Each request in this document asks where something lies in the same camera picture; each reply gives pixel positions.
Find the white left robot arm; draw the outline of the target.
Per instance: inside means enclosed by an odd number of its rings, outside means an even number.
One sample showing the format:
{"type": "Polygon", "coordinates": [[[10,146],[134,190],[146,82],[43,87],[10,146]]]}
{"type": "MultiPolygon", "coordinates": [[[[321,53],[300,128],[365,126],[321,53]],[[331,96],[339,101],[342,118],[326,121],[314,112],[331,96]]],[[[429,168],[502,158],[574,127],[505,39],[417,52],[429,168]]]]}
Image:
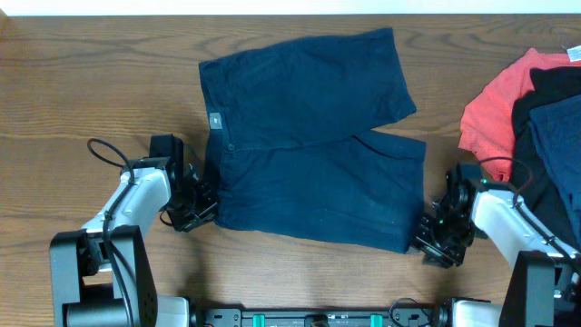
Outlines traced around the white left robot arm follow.
{"type": "Polygon", "coordinates": [[[215,192],[192,166],[170,156],[130,161],[103,209],[50,243],[55,325],[191,325],[188,299],[156,291],[144,237],[161,213],[187,233],[216,211],[215,192]]]}

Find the dark blue shorts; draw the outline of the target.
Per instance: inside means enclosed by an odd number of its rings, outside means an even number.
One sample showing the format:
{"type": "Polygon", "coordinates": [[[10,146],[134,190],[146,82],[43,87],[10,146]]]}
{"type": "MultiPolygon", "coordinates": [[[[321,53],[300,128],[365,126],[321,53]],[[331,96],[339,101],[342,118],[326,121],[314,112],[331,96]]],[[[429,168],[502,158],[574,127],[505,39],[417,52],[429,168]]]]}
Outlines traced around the dark blue shorts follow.
{"type": "Polygon", "coordinates": [[[381,127],[417,110],[394,33],[295,39],[200,63],[215,222],[405,253],[425,143],[381,127]]]}

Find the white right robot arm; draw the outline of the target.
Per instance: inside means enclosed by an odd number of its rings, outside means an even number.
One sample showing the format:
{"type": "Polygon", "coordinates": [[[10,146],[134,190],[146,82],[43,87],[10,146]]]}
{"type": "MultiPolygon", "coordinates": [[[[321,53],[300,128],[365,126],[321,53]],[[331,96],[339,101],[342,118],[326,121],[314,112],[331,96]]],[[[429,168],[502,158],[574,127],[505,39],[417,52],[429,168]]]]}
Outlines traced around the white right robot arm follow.
{"type": "Polygon", "coordinates": [[[511,268],[497,305],[452,297],[428,314],[430,326],[577,326],[580,252],[542,224],[518,189],[487,180],[477,163],[446,173],[446,191],[425,213],[412,245],[429,263],[460,266],[476,237],[485,235],[511,268]]]}

